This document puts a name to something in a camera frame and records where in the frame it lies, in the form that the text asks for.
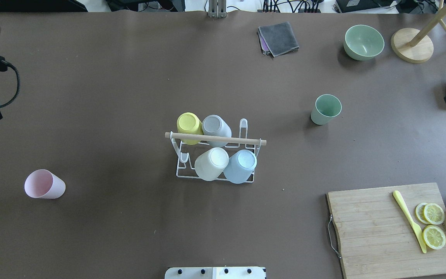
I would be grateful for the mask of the light blue cup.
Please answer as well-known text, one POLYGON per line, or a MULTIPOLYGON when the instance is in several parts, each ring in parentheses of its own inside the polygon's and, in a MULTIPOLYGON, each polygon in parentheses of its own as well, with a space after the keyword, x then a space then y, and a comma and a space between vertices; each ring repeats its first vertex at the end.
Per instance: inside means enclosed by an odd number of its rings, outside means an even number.
POLYGON ((239 150, 229 158, 224 170, 225 178, 234 184, 244 183, 257 166, 257 157, 250 150, 239 150))

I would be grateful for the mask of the mint green cup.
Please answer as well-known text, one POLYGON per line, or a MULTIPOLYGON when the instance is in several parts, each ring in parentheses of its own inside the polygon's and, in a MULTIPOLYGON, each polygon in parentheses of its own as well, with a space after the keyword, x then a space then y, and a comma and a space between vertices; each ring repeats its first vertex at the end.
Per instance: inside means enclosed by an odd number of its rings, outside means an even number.
POLYGON ((322 94, 315 101, 314 109, 311 112, 311 120, 316 125, 324 125, 340 115, 341 111, 342 103, 336 96, 322 94))

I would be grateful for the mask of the pink cup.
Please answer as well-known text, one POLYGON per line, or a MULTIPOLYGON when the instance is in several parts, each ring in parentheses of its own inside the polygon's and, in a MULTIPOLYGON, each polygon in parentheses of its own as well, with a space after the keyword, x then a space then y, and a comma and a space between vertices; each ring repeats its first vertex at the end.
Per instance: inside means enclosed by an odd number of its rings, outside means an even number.
POLYGON ((46 169, 32 172, 25 180, 24 190, 31 198, 60 198, 65 190, 65 182, 46 169))

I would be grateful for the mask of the grey folded cloth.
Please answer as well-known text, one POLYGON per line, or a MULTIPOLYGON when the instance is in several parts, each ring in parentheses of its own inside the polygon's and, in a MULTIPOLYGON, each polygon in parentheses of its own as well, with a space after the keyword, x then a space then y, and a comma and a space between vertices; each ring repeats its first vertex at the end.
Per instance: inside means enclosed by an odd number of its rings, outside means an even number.
POLYGON ((292 25, 288 21, 259 26, 258 37, 263 55, 271 55, 275 58, 299 49, 292 25))

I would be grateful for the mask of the yellow cup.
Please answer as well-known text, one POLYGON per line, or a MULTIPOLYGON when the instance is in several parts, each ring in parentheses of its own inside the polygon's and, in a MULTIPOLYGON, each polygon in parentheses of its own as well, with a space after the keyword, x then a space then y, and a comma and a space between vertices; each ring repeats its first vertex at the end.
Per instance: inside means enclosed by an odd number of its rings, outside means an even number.
POLYGON ((204 135, 202 122, 191 112, 182 113, 177 119, 177 131, 179 134, 204 135))

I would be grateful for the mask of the mint green bowl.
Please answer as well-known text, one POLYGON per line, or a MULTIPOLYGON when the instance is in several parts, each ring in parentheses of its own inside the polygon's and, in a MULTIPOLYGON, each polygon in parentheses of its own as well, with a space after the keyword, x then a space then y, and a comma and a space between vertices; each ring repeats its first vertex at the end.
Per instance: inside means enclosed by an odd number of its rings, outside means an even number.
POLYGON ((375 58, 384 50, 384 39, 373 27, 354 25, 345 32, 343 48, 347 55, 357 61, 375 58))

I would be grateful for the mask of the wooden mug tree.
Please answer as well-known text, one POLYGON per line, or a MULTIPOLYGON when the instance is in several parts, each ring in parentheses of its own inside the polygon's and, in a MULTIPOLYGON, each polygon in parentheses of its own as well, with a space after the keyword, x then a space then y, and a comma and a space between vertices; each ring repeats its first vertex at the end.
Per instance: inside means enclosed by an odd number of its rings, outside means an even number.
POLYGON ((422 28, 402 28, 391 37, 391 49, 406 62, 420 64, 432 57, 434 44, 428 33, 446 16, 444 5, 435 16, 422 28))

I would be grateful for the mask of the lemon slice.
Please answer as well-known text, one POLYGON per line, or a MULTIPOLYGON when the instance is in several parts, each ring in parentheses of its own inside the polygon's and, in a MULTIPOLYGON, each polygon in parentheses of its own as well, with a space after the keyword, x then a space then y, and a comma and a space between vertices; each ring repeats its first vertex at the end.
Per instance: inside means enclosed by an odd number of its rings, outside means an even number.
POLYGON ((444 210, 436 203, 427 203, 424 205, 422 213, 429 224, 438 226, 444 222, 444 210))
POLYGON ((440 250, 446 245, 446 235, 439 226, 426 226, 422 233, 424 242, 431 249, 440 250))

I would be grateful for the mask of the wooden cutting board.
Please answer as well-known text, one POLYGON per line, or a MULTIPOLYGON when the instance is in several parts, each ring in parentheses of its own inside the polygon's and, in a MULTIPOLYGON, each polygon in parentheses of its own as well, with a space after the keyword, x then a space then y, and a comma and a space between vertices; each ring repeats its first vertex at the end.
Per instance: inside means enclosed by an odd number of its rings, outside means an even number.
MULTIPOLYGON (((351 189, 327 193, 340 266, 345 279, 401 279, 446 274, 446 245, 420 249, 402 209, 399 191, 414 220, 416 205, 436 203, 445 209, 436 183, 351 189)), ((446 236, 446 219, 440 225, 446 236)))

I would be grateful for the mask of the white cup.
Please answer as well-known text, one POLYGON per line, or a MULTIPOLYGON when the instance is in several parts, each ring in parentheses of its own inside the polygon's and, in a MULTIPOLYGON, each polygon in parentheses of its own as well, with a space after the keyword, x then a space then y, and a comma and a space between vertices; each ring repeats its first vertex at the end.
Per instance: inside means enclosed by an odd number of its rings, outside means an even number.
POLYGON ((229 155, 222 148, 211 148, 197 157, 196 174, 205 181, 213 181, 221 175, 229 163, 229 155))

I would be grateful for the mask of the grey cup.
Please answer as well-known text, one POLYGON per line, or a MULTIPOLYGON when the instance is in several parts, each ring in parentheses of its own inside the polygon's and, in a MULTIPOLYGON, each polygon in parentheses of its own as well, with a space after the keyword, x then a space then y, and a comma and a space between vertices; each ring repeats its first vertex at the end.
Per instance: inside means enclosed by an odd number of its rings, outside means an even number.
POLYGON ((228 124, 218 115, 209 115, 202 122, 202 131, 207 136, 232 137, 228 124))

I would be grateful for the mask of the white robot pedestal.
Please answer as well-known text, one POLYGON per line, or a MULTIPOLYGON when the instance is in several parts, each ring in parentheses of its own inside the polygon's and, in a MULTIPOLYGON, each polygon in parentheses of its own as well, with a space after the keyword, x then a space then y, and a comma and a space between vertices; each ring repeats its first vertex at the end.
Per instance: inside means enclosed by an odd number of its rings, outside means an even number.
POLYGON ((258 266, 234 267, 173 267, 165 272, 165 279, 266 279, 266 268, 258 266))

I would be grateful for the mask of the yellow plastic knife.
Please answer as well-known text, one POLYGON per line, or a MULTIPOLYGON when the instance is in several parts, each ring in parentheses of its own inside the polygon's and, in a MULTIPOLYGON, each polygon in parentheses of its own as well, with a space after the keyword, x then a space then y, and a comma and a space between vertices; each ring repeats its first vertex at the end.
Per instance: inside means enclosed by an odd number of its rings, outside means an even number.
POLYGON ((393 197, 395 198, 395 201, 398 203, 398 206, 401 208, 404 216, 406 217, 407 221, 409 222, 410 227, 412 228, 414 235, 416 236, 416 239, 418 241, 418 244, 420 246, 420 249, 422 253, 427 253, 427 245, 423 239, 423 231, 419 224, 417 224, 414 219, 412 218, 412 215, 409 212, 409 209, 407 207, 407 204, 404 201, 403 196, 401 195, 401 192, 398 190, 393 191, 393 197))

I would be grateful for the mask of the aluminium frame post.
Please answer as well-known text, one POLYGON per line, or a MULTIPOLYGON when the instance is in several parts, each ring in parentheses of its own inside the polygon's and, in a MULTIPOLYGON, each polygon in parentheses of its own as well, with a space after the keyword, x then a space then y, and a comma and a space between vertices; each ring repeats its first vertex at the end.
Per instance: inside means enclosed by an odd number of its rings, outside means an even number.
POLYGON ((208 0, 209 18, 226 18, 226 0, 208 0))

